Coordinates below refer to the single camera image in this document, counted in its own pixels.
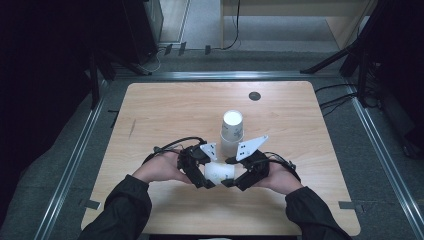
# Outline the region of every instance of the person's arm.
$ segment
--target person's arm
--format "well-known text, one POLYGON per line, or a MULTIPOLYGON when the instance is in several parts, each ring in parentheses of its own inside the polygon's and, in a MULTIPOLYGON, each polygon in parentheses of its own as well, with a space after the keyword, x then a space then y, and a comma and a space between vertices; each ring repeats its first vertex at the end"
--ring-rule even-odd
POLYGON ((280 164, 270 163, 268 177, 254 186, 286 195, 287 217, 300 227, 302 239, 351 239, 336 223, 327 204, 280 164))
POLYGON ((178 154, 167 152, 156 156, 127 175, 106 199, 103 212, 78 239, 137 239, 150 216, 152 202, 147 193, 153 181, 178 180, 191 183, 177 169, 178 154))

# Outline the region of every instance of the gray floor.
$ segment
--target gray floor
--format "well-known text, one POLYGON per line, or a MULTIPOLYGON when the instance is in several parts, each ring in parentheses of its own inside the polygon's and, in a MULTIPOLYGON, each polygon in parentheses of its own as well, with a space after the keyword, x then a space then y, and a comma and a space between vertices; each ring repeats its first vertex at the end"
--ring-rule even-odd
MULTIPOLYGON (((201 2, 201 0, 195 0, 192 1, 192 4, 197 1, 201 2)), ((190 46, 189 43, 194 44, 195 39, 199 40, 196 44, 201 49, 204 48, 205 43, 218 44, 214 42, 216 35, 212 34, 214 37, 203 38, 213 30, 202 29, 203 32, 197 34, 198 38, 189 38, 189 30, 187 28, 184 30, 183 38, 187 39, 188 46, 190 46)), ((322 34, 320 39, 331 39, 331 36, 328 35, 328 27, 324 24, 318 24, 313 31, 322 34)), ((267 39, 266 34, 267 32, 263 33, 261 37, 267 39)), ((153 73, 152 77, 140 78, 118 67, 118 76, 114 82, 110 83, 109 90, 104 95, 104 105, 98 121, 77 167, 75 178, 57 220, 49 234, 49 239, 75 239, 78 236, 84 214, 84 208, 79 203, 81 199, 88 199, 90 196, 112 133, 111 125, 116 114, 108 110, 119 110, 129 84, 140 81, 169 81, 172 80, 170 76, 176 77, 173 79, 175 81, 209 81, 211 79, 208 78, 210 76, 208 72, 215 71, 263 71, 263 73, 282 71, 281 74, 285 74, 286 77, 272 80, 308 80, 314 88, 343 83, 344 80, 338 77, 337 71, 335 71, 340 67, 342 61, 321 71, 318 74, 321 77, 302 76, 297 73, 299 69, 320 62, 337 51, 335 48, 326 47, 304 51, 304 42, 310 41, 311 44, 315 42, 315 39, 308 40, 307 38, 312 35, 312 32, 297 36, 293 33, 291 36, 293 45, 289 48, 290 50, 282 50, 287 46, 284 43, 278 43, 281 44, 278 51, 269 51, 270 49, 259 51, 260 48, 256 47, 260 44, 257 44, 251 49, 256 51, 216 50, 210 55, 205 55, 201 50, 186 51, 181 56, 175 50, 169 55, 161 52, 158 54, 160 68, 153 73), (193 74, 188 74, 188 72, 198 73, 193 77, 193 74)), ((247 40, 242 38, 241 41, 243 46, 247 40)), ((156 69, 158 66, 157 60, 152 59, 144 67, 156 69)), ((345 88, 335 88, 318 93, 317 98, 322 103, 345 93, 345 88)), ((90 96, 88 96, 65 126, 55 145, 27 169, 10 204, 8 217, 0 231, 0 239, 32 239, 36 235, 49 200, 56 190, 90 114, 90 104, 90 96)), ((424 192, 420 184, 424 180, 422 175, 424 162, 404 156, 397 135, 393 132, 383 112, 378 109, 370 109, 369 112, 406 185, 416 202, 422 206, 424 192)), ((341 106, 326 116, 325 122, 362 228, 361 233, 354 239, 416 239, 354 106, 351 103, 341 106)))

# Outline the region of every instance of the table top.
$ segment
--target table top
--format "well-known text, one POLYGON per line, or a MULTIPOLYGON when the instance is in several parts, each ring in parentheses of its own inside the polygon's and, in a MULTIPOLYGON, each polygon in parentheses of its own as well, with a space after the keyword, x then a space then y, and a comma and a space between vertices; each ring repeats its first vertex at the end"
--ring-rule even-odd
MULTIPOLYGON (((297 165, 302 183, 329 206, 350 235, 360 232, 312 85, 306 81, 134 83, 128 87, 91 200, 101 202, 152 153, 154 146, 198 136, 216 142, 220 155, 223 115, 243 114, 244 140, 268 135, 259 150, 275 152, 297 165), (261 98, 253 101, 249 94, 261 98)), ((197 144, 184 142, 185 147, 197 144)), ((236 165, 236 177, 245 170, 236 165)), ((269 189, 219 185, 196 189, 177 181, 150 184, 153 209, 144 233, 201 235, 299 235, 285 215, 284 195, 269 189)), ((103 210, 87 209, 84 228, 103 210)))

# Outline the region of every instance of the robotic hand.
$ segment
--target robotic hand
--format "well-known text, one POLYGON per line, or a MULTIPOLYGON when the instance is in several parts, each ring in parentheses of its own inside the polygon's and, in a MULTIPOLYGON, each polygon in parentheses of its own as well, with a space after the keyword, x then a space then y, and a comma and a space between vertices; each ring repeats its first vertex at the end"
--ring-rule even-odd
POLYGON ((263 138, 257 138, 251 140, 251 143, 248 142, 239 146, 236 157, 231 157, 225 160, 227 164, 237 164, 241 163, 244 168, 247 169, 245 173, 243 173, 237 179, 227 179, 222 181, 221 183, 226 187, 238 187, 241 191, 246 190, 247 188, 253 186, 255 183, 261 181, 266 178, 269 174, 269 163, 274 162, 281 164, 284 168, 286 168, 290 173, 295 176, 299 182, 300 177, 296 173, 296 165, 294 165, 291 161, 286 161, 284 158, 279 156, 278 154, 272 152, 262 153, 257 150, 257 148, 266 141, 267 136, 263 138), (252 150, 242 150, 243 148, 254 149, 252 150))
POLYGON ((187 137, 182 138, 180 140, 174 141, 162 148, 154 147, 153 153, 150 154, 143 162, 146 163, 147 161, 150 161, 153 157, 155 157, 157 154, 164 153, 164 152, 176 152, 178 153, 178 162, 177 167, 178 169, 182 169, 183 172, 187 175, 187 177, 190 179, 190 181, 197 187, 205 187, 206 189, 215 187, 215 184, 206 179, 205 176, 202 174, 202 172, 199 169, 199 164, 205 165, 206 163, 211 162, 212 159, 216 159, 216 153, 214 151, 215 144, 207 144, 207 142, 201 138, 198 137, 187 137), (175 150, 175 145, 177 143, 196 139, 199 140, 199 144, 190 146, 187 148, 183 148, 179 151, 179 153, 175 150))

